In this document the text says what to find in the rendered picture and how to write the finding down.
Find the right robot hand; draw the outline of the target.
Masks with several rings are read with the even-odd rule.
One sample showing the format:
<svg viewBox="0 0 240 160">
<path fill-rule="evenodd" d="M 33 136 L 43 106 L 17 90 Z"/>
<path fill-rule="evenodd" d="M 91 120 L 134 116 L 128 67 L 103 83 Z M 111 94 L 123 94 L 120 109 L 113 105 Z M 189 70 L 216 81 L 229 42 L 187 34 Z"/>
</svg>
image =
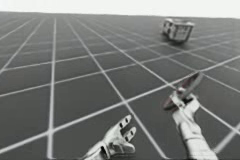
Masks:
<svg viewBox="0 0 240 160">
<path fill-rule="evenodd" d="M 195 124 L 195 114 L 200 108 L 200 103 L 194 94 L 189 94 L 186 98 L 181 99 L 174 91 L 170 95 L 170 100 L 173 103 L 170 112 L 176 125 L 181 123 Z"/>
</svg>

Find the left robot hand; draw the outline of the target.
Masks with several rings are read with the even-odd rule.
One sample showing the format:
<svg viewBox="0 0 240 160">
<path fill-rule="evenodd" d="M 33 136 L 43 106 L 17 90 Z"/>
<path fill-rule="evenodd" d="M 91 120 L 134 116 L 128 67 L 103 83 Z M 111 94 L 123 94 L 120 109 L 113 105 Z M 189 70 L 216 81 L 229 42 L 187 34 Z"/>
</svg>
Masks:
<svg viewBox="0 0 240 160">
<path fill-rule="evenodd" d="M 127 115 L 112 126 L 102 139 L 103 146 L 108 158 L 115 155 L 133 154 L 136 151 L 131 143 L 135 137 L 137 128 L 128 128 L 132 120 L 131 115 Z"/>
</svg>

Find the grey cart with brown box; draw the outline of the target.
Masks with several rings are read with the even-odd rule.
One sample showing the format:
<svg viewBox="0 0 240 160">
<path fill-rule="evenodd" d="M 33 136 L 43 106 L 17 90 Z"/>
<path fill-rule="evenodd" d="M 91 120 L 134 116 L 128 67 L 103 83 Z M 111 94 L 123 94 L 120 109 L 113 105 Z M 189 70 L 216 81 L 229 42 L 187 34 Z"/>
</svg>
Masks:
<svg viewBox="0 0 240 160">
<path fill-rule="evenodd" d="M 166 18 L 163 23 L 162 33 L 171 41 L 186 42 L 195 24 L 187 20 Z"/>
</svg>

